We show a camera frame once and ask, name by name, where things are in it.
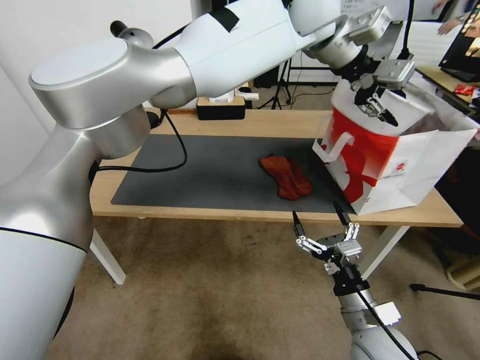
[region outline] desk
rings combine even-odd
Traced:
[[[458,84],[466,84],[459,79],[443,72],[438,66],[418,66],[416,70],[435,85],[437,85],[443,94],[466,110],[467,114],[475,111],[469,107],[472,96],[457,95],[454,93]],[[469,85],[480,86],[480,83],[474,82]]]
[[[157,109],[148,110],[160,113]],[[181,135],[310,139],[315,137],[315,134],[321,136],[325,133],[328,121],[322,123],[322,119],[330,114],[330,111],[247,110],[243,120],[200,121],[194,111],[181,113],[173,111],[170,117]],[[172,135],[174,132],[165,121],[154,129],[152,134]],[[104,160],[102,165],[130,166],[137,153],[138,151],[116,160]],[[292,214],[289,211],[113,205],[111,199],[125,174],[124,171],[102,171],[96,175],[90,192],[90,202],[95,216],[292,222]],[[298,216],[306,223],[339,223],[335,213],[305,212],[299,213]],[[380,264],[409,227],[458,228],[462,225],[460,218],[435,189],[418,206],[361,216],[352,215],[351,220],[362,225],[387,226],[359,266],[364,278]],[[97,233],[92,244],[92,251],[109,274],[114,279],[124,279],[125,274]]]

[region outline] red glove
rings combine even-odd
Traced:
[[[260,165],[278,184],[278,196],[297,200],[312,192],[312,185],[294,158],[269,156],[260,159]]]

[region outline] shopping bag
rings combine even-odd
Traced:
[[[479,125],[440,98],[412,84],[404,92],[381,97],[395,127],[364,114],[342,80],[326,134],[313,144],[359,215],[418,205],[478,136]]]

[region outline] gray mat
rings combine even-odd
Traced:
[[[115,205],[334,213],[332,201],[353,213],[340,188],[312,150],[313,139],[182,136],[186,165],[165,173],[128,172]],[[297,159],[312,193],[295,201],[278,197],[278,186],[259,165],[268,155]],[[183,160],[174,135],[151,135],[133,166],[164,168]]]

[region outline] table leg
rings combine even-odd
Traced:
[[[374,272],[408,229],[410,229],[410,226],[386,227],[373,245],[373,248],[365,255],[358,266],[358,270],[364,279],[367,279]]]
[[[105,268],[106,272],[111,276],[113,281],[118,285],[122,285],[125,281],[126,275],[96,229],[93,229],[90,250]]]

